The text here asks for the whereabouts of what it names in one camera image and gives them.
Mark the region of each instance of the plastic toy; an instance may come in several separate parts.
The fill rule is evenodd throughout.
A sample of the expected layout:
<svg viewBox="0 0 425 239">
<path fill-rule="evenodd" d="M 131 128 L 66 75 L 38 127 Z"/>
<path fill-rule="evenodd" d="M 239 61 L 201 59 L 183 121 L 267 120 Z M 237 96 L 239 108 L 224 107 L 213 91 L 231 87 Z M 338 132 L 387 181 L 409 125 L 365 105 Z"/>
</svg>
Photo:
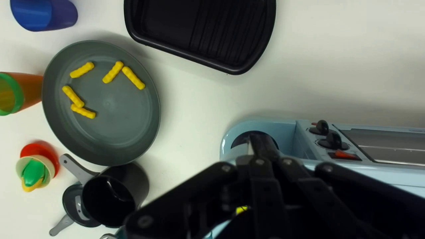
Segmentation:
<svg viewBox="0 0 425 239">
<path fill-rule="evenodd" d="M 78 108 L 77 105 L 70 105 L 70 111 L 89 120 L 95 119 L 95 112 L 87 111 L 85 108 Z"/>
<path fill-rule="evenodd" d="M 78 97 L 78 95 L 71 89 L 70 85 L 63 85 L 62 92 L 77 108 L 83 108 L 85 103 Z"/>
<path fill-rule="evenodd" d="M 21 178 L 21 188 L 30 193 L 49 185 L 59 170 L 58 157 L 46 142 L 33 142 L 22 148 L 15 164 L 15 173 Z"/>
<path fill-rule="evenodd" d="M 39 103 L 41 85 L 41 76 L 0 73 L 0 116 L 17 113 Z"/>
<path fill-rule="evenodd" d="M 128 67 L 123 67 L 122 73 L 132 83 L 132 85 L 138 91 L 144 89 L 144 84 L 134 75 L 134 72 Z"/>
<path fill-rule="evenodd" d="M 83 75 L 89 73 L 91 69 L 94 69 L 94 64 L 91 61 L 83 64 L 81 68 L 74 69 L 69 73 L 70 79 L 79 79 Z"/>
<path fill-rule="evenodd" d="M 69 0 L 10 0 L 10 10 L 15 22 L 31 32 L 67 28 L 78 19 Z"/>
<path fill-rule="evenodd" d="M 103 84 L 110 84 L 116 77 L 116 75 L 120 72 L 122 68 L 123 68 L 123 63 L 116 61 L 115 65 L 103 77 L 103 80 L 102 80 Z"/>
<path fill-rule="evenodd" d="M 423 128 L 383 128 L 325 121 L 247 119 L 231 127 L 221 141 L 220 158 L 233 162 L 252 152 L 252 132 L 270 137 L 284 157 L 309 169 L 334 162 L 366 177 L 425 197 Z"/>
<path fill-rule="evenodd" d="M 236 209 L 236 215 L 244 213 L 244 212 L 248 212 L 248 206 L 241 206 L 241 208 L 237 208 Z"/>
</svg>

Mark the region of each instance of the white table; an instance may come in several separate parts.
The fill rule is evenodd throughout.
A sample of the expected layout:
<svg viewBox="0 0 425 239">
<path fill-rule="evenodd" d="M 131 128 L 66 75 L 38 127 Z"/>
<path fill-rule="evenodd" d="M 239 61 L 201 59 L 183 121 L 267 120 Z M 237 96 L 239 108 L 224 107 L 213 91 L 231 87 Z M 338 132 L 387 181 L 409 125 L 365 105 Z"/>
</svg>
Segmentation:
<svg viewBox="0 0 425 239">
<path fill-rule="evenodd" d="M 151 181 L 146 202 L 217 161 L 225 129 L 247 116 L 425 127 L 425 2 L 277 2 L 274 32 L 261 60 L 243 76 L 228 76 L 131 42 L 122 0 L 74 0 L 77 26 L 43 34 L 21 30 L 4 0 L 0 71 L 42 75 L 59 50 L 81 40 L 136 50 L 158 85 L 163 112 L 158 137 L 139 160 Z M 75 180 L 62 170 L 46 189 L 25 194 L 14 164 L 34 140 L 69 152 L 49 129 L 41 104 L 0 119 L 0 133 L 0 238 L 49 238 L 63 215 L 62 192 Z M 112 231 L 74 225 L 57 239 Z"/>
</svg>

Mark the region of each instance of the black cup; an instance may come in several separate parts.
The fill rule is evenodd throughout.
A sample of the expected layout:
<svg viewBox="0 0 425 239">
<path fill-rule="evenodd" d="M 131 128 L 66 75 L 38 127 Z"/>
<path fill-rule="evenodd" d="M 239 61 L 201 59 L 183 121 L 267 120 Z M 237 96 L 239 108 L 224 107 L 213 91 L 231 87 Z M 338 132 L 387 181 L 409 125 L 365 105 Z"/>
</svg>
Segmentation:
<svg viewBox="0 0 425 239">
<path fill-rule="evenodd" d="M 138 165 L 108 168 L 89 180 L 81 201 L 87 214 L 106 227 L 120 227 L 148 193 L 146 173 Z"/>
</svg>

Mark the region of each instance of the yellow toy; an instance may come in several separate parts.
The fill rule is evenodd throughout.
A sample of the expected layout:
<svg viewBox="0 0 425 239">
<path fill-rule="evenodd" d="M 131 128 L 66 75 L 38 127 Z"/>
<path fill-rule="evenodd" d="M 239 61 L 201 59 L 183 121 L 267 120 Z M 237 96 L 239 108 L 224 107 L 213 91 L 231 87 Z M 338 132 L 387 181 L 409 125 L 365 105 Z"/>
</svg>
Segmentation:
<svg viewBox="0 0 425 239">
<path fill-rule="evenodd" d="M 71 87 L 65 85 L 62 88 L 62 92 L 66 95 L 66 97 L 75 105 L 77 108 L 83 108 L 83 101 L 78 97 L 78 95 L 71 89 Z"/>
<path fill-rule="evenodd" d="M 81 68 L 74 69 L 69 73 L 70 79 L 79 79 L 83 75 L 89 73 L 91 69 L 94 69 L 94 64 L 91 61 L 83 64 Z"/>
<path fill-rule="evenodd" d="M 89 120 L 95 119 L 95 112 L 87 111 L 85 108 L 78 108 L 77 105 L 70 105 L 70 111 Z"/>
<path fill-rule="evenodd" d="M 110 84 L 116 77 L 116 75 L 120 72 L 122 68 L 123 68 L 123 63 L 116 61 L 115 65 L 103 77 L 103 80 L 102 80 L 103 84 Z"/>
<path fill-rule="evenodd" d="M 41 189 L 41 188 L 45 188 L 43 182 L 42 182 L 42 178 L 38 180 L 33 186 L 27 188 L 25 185 L 25 180 L 21 178 L 21 188 L 25 193 L 31 193 L 34 189 Z"/>
<path fill-rule="evenodd" d="M 122 73 L 132 83 L 132 85 L 138 91 L 144 89 L 144 84 L 134 75 L 134 72 L 128 67 L 123 67 Z"/>
<path fill-rule="evenodd" d="M 248 212 L 248 208 L 247 206 L 241 206 L 241 208 L 237 208 L 236 209 L 236 215 L 244 213 L 244 212 Z"/>
</svg>

